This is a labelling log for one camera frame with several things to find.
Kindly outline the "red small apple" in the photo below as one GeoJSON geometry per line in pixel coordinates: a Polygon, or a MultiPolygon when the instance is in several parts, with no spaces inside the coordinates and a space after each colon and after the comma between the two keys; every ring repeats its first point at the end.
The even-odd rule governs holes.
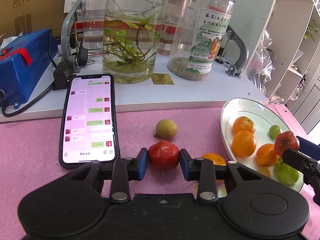
{"type": "Polygon", "coordinates": [[[291,131],[280,133],[274,143],[274,151],[280,157],[282,157],[284,151],[287,149],[299,150],[299,140],[291,131]]]}
{"type": "Polygon", "coordinates": [[[180,162],[180,150],[176,145],[162,140],[150,146],[148,160],[156,169],[162,171],[172,170],[180,162]]]}

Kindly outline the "orange tangerine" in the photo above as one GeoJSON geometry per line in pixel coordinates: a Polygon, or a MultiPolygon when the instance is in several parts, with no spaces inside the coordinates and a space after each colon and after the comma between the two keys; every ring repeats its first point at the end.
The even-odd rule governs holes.
{"type": "Polygon", "coordinates": [[[221,155],[216,153],[206,153],[202,156],[204,159],[211,160],[214,165],[226,166],[226,160],[221,155]]]}
{"type": "Polygon", "coordinates": [[[240,132],[240,131],[248,131],[252,134],[255,133],[255,124],[254,122],[246,117],[246,116],[240,116],[238,117],[234,123],[233,123],[233,127],[232,127],[232,131],[234,134],[240,132]]]}
{"type": "Polygon", "coordinates": [[[249,131],[239,131],[233,138],[231,149],[239,158],[250,157],[256,149],[257,141],[249,131]]]}

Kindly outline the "yellow-brown longan fruit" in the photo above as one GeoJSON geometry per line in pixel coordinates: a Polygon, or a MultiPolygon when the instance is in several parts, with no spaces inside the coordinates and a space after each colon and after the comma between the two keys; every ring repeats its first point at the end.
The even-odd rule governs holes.
{"type": "Polygon", "coordinates": [[[154,137],[171,140],[177,134],[178,126],[170,119],[163,119],[157,122],[154,137]]]}

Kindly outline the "large green jujube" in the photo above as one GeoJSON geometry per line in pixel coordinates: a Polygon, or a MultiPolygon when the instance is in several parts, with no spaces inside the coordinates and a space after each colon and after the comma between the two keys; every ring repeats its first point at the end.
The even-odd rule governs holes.
{"type": "Polygon", "coordinates": [[[287,186],[294,185],[299,180],[299,172],[285,164],[281,158],[276,163],[274,170],[278,180],[287,186]]]}

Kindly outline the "small green jujube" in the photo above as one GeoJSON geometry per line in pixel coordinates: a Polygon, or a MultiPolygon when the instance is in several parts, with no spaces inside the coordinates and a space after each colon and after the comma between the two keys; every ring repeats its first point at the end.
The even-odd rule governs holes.
{"type": "Polygon", "coordinates": [[[282,133],[282,129],[278,125],[272,125],[268,131],[271,139],[276,140],[277,136],[282,133]]]}

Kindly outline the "white ceramic plate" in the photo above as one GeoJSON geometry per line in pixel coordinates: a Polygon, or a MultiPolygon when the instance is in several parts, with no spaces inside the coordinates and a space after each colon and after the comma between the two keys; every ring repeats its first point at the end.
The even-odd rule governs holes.
{"type": "MultiPolygon", "coordinates": [[[[232,161],[236,161],[245,165],[255,171],[259,171],[262,174],[269,176],[277,182],[280,182],[275,173],[275,165],[266,167],[259,167],[255,161],[255,155],[259,147],[264,144],[274,144],[276,140],[269,137],[268,131],[272,125],[278,125],[282,129],[282,133],[290,131],[289,127],[279,116],[276,115],[268,107],[245,98],[234,98],[225,103],[221,112],[221,134],[225,149],[229,158],[232,161]],[[231,145],[235,134],[232,131],[234,121],[240,117],[246,116],[250,118],[255,124],[255,133],[257,145],[255,152],[248,158],[239,158],[233,154],[231,145]]],[[[289,188],[300,192],[303,188],[303,175],[299,172],[299,180],[289,188]]]]}

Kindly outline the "orange tangerine in plate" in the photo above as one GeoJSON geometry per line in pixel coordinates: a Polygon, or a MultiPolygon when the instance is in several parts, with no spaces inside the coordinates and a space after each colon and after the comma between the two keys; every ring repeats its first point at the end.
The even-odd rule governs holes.
{"type": "Polygon", "coordinates": [[[232,131],[234,134],[240,132],[240,131],[248,131],[252,134],[255,133],[255,124],[254,122],[246,117],[246,116],[240,116],[238,117],[234,123],[233,123],[233,127],[232,127],[232,131]]]}

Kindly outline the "crumpled clear plastic bag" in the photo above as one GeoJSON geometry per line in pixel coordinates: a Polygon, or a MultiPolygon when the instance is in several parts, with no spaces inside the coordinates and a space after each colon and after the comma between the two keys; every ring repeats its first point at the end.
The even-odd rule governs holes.
{"type": "Polygon", "coordinates": [[[265,96],[267,96],[265,84],[271,81],[272,70],[274,70],[268,51],[271,44],[272,38],[269,32],[265,30],[246,72],[249,81],[265,96]]]}

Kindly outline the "white shelf unit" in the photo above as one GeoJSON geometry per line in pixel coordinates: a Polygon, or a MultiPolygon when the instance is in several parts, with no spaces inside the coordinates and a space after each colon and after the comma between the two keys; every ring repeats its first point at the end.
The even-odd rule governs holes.
{"type": "Polygon", "coordinates": [[[271,50],[277,56],[266,93],[255,88],[246,94],[247,98],[267,104],[275,91],[283,99],[289,98],[299,80],[286,74],[303,41],[313,10],[313,0],[236,0],[230,27],[244,41],[249,59],[253,59],[264,31],[271,35],[271,50]]]}

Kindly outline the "blue power box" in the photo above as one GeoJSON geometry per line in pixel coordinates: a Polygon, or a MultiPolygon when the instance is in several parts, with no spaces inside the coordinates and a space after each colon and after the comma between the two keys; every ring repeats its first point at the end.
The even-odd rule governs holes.
{"type": "Polygon", "coordinates": [[[58,53],[49,29],[21,35],[1,49],[1,105],[16,109],[26,103],[40,78],[58,53]]]}

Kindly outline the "glass vase with plant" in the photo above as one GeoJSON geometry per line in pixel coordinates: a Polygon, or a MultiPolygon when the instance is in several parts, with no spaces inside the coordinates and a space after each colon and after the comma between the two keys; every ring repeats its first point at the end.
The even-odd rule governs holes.
{"type": "Polygon", "coordinates": [[[119,83],[138,83],[153,73],[164,22],[165,0],[107,0],[103,71],[119,83]]]}

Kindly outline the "cardboard box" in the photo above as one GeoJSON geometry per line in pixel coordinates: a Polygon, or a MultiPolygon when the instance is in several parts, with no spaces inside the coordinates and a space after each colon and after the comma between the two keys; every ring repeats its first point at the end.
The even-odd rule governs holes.
{"type": "Polygon", "coordinates": [[[1,40],[51,29],[60,36],[65,0],[1,0],[1,40]]]}

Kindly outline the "grey arch bracket right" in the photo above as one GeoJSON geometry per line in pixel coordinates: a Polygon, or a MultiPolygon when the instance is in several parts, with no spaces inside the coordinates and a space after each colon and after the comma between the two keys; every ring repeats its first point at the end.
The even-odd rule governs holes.
{"type": "Polygon", "coordinates": [[[242,71],[248,64],[249,50],[242,40],[242,38],[233,30],[229,25],[226,31],[226,37],[228,38],[226,44],[231,44],[231,50],[226,58],[221,56],[220,61],[222,65],[226,67],[226,74],[230,77],[240,78],[242,71]]]}

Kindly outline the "grey arch bracket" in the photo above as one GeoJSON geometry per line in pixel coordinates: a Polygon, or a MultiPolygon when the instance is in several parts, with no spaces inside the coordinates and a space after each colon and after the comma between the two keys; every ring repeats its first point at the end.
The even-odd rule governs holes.
{"type": "Polygon", "coordinates": [[[61,29],[62,61],[69,64],[72,73],[79,73],[88,62],[88,49],[78,43],[76,22],[83,15],[83,1],[74,2],[61,29]]]}
{"type": "Polygon", "coordinates": [[[240,78],[242,71],[248,64],[249,50],[242,40],[242,38],[233,30],[229,25],[226,31],[226,37],[228,38],[226,44],[231,44],[231,50],[226,58],[221,56],[220,61],[222,65],[226,67],[226,74],[230,77],[240,78]]]}

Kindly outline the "grey arch bracket left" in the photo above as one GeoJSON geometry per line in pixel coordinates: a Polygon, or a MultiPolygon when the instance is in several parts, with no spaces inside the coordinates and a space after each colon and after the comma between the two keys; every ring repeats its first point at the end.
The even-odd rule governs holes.
{"type": "Polygon", "coordinates": [[[88,49],[78,43],[76,22],[83,15],[83,1],[74,2],[61,29],[62,61],[69,64],[72,73],[79,73],[88,62],[88,49]]]}

